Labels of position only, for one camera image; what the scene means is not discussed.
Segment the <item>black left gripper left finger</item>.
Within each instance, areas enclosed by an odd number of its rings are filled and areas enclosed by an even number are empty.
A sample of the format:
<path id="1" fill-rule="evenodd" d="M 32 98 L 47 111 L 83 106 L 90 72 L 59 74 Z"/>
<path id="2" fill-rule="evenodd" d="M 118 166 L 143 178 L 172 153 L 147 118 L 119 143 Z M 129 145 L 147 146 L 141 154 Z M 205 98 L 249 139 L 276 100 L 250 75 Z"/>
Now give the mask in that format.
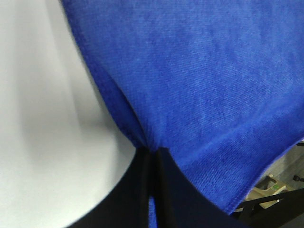
<path id="1" fill-rule="evenodd" d="M 149 226 L 150 153 L 136 150 L 111 192 L 70 228 L 147 228 Z"/>

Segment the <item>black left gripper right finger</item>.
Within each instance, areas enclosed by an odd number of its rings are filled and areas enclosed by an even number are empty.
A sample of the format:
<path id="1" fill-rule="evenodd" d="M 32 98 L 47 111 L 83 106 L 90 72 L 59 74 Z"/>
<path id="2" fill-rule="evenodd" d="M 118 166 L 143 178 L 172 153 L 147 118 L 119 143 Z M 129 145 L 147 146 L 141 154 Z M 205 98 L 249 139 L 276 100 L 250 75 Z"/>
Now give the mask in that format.
<path id="1" fill-rule="evenodd" d="M 153 156 L 153 197 L 159 228 L 243 228 L 188 181 L 167 148 Z"/>

